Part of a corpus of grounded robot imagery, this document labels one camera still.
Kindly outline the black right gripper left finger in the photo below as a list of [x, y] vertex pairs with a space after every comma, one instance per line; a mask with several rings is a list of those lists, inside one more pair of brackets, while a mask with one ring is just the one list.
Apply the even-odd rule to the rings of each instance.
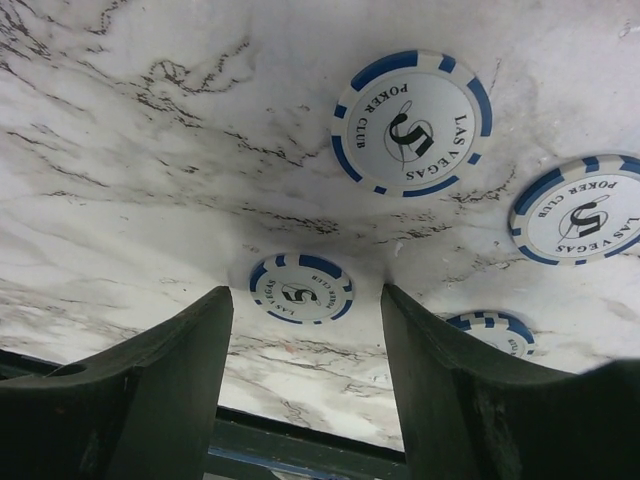
[[103, 352], [3, 379], [2, 478], [201, 478], [232, 322], [219, 286]]

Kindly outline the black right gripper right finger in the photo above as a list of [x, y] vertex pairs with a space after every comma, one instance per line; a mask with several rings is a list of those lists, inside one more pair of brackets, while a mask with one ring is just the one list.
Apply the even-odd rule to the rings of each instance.
[[570, 374], [503, 353], [386, 285], [381, 315], [413, 479], [635, 479], [639, 363]]

